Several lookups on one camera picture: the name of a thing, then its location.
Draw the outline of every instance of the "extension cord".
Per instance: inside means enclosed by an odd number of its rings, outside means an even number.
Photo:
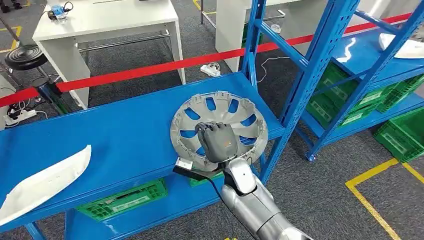
[[[211,77],[219,77],[221,76],[221,71],[216,69],[215,67],[210,67],[209,65],[203,65],[200,67],[200,71],[211,76]]]
[[[4,121],[6,122],[6,124],[9,125],[9,126],[10,125],[14,125],[16,123],[19,123],[20,121],[23,121],[25,119],[32,118],[35,115],[37,115],[37,113],[36,113],[36,111],[34,109],[31,110],[31,111],[27,111],[27,110],[21,110],[21,111],[22,112],[21,112],[21,114],[19,114],[17,116],[17,119],[12,119],[9,116],[4,115],[3,118],[4,118]]]

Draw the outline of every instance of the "blue shelf board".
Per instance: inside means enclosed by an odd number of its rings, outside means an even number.
[[[384,113],[374,110],[363,119],[359,119],[347,124],[346,126],[336,128],[333,133],[328,137],[327,142],[334,142],[341,138],[350,136],[354,133],[360,132],[362,130],[365,130],[374,125],[377,125],[386,120],[389,120],[398,115],[401,115],[403,113],[406,113],[422,106],[424,106],[424,98],[420,97],[415,93],[411,93],[407,97],[405,97],[405,99],[403,99],[401,102],[394,105],[392,108],[390,108]],[[308,111],[305,110],[303,112],[302,116],[300,117],[300,120],[302,120],[313,132],[313,134],[315,134],[315,136],[317,136],[318,138],[320,138],[324,134],[325,129],[320,125],[317,120],[315,120],[312,115],[308,113]]]
[[[379,44],[381,33],[388,32],[379,28],[341,38],[333,50],[332,61],[350,75],[371,68],[383,52]],[[373,88],[400,82],[422,73],[424,59],[393,58],[378,76]]]
[[[214,182],[221,189],[224,179],[219,177]],[[187,177],[172,174],[165,177],[165,184],[168,196],[104,221],[69,210],[65,220],[65,240],[124,239],[219,200],[209,182],[190,187]]]
[[[269,138],[283,134],[285,129],[240,72],[0,131],[0,205],[23,179],[92,146],[90,163],[76,181],[0,226],[0,232],[171,174],[177,159],[170,139],[175,112],[191,96],[215,91],[250,99],[266,120]]]

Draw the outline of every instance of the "power strip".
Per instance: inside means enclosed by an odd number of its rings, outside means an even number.
[[[12,119],[7,115],[4,115],[3,118],[4,118],[4,121],[6,122],[6,125],[10,126],[10,125],[14,125],[16,123],[19,123],[20,121],[23,121],[25,119],[32,118],[35,115],[37,115],[37,113],[34,109],[31,110],[31,111],[22,110],[22,113],[17,116],[17,119]]]

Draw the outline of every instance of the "yellow tape marking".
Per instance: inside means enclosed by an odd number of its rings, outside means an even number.
[[[200,5],[199,5],[199,2],[200,0],[193,0],[193,4],[196,6],[196,8],[197,9],[199,9],[199,11],[201,11],[201,7],[200,7]],[[204,12],[206,15],[208,15],[208,14],[217,14],[217,12],[216,11],[210,11],[210,12]]]
[[[11,27],[11,29],[16,29],[16,36],[18,36],[19,37],[19,35],[21,35],[21,30],[22,30],[22,27],[21,26],[13,26],[13,27]],[[7,31],[7,29],[6,28],[2,28],[2,29],[0,29],[0,31]],[[10,52],[10,51],[12,51],[13,49],[15,49],[16,47],[18,46],[18,42],[15,40],[15,39],[13,39],[13,41],[12,41],[12,46],[9,48],[9,49],[5,49],[5,50],[0,50],[0,54],[1,53],[7,53],[7,52]]]
[[[347,188],[353,193],[353,195],[355,195],[356,198],[358,198],[358,200],[377,220],[377,222],[384,228],[384,230],[386,230],[386,232],[393,240],[401,240],[401,238],[396,234],[393,228],[391,228],[390,225],[382,218],[382,216],[376,211],[376,209],[367,201],[367,199],[365,199],[365,197],[357,190],[355,186],[398,163],[399,161],[396,158],[392,158],[345,183]]]
[[[26,0],[26,4],[25,5],[21,5],[22,7],[29,7],[31,5],[30,0]]]
[[[406,170],[408,170],[412,175],[414,175],[418,180],[421,181],[421,183],[424,184],[424,177],[418,173],[413,167],[411,167],[411,165],[409,165],[408,163],[402,163],[402,165],[406,168]]]

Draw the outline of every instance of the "gray carpet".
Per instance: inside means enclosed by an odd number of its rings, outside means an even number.
[[[183,56],[190,58],[214,53],[215,30],[208,23],[205,25],[199,23],[199,13],[192,0],[172,0],[172,2],[180,19]],[[214,2],[205,1],[205,10],[213,11]],[[2,15],[10,22],[10,25],[23,27],[21,36],[26,42],[30,42],[42,11],[39,8],[41,1],[33,3],[30,7]],[[275,15],[272,11],[279,7],[269,8],[267,14]],[[0,32],[2,47],[3,42],[10,39],[9,36]],[[116,40],[93,42],[91,45]],[[279,56],[283,56],[279,51],[261,53],[257,56],[256,68],[259,79],[264,75],[260,64],[267,58]],[[167,40],[158,39],[92,51],[86,59],[93,75],[101,75],[169,62],[172,60],[172,55],[168,50]],[[228,73],[227,66],[222,61],[219,63],[222,73]],[[44,67],[49,73],[55,73],[48,64]],[[200,66],[186,68],[187,82],[207,77],[199,71],[199,68]],[[282,100],[292,85],[297,68],[289,59],[269,61],[266,68],[268,74],[258,85],[259,93],[272,111],[278,114],[283,104]],[[17,72],[16,76],[24,80],[25,85],[28,86],[37,73]],[[179,84],[178,73],[171,71],[92,87],[89,105],[99,106]],[[68,95],[65,95],[64,99],[75,111],[78,109]],[[49,117],[56,115],[46,104],[39,105],[36,109],[46,111]],[[38,115],[21,124],[43,118],[43,115]],[[324,147],[316,155],[317,161],[314,163],[306,161],[303,157],[306,150],[302,139],[293,134],[267,184],[287,219],[316,240],[391,239],[345,186],[346,181],[392,158],[391,154],[374,140],[372,132],[365,130]],[[424,175],[424,158],[414,160],[411,166]],[[400,164],[357,186],[388,224],[405,240],[421,240],[424,236],[423,187],[424,185]],[[63,239],[63,213],[37,223],[48,240]],[[225,206],[222,203],[216,203],[128,239],[224,240],[226,238],[251,239]],[[28,239],[31,238],[23,227],[0,233],[0,240]]]

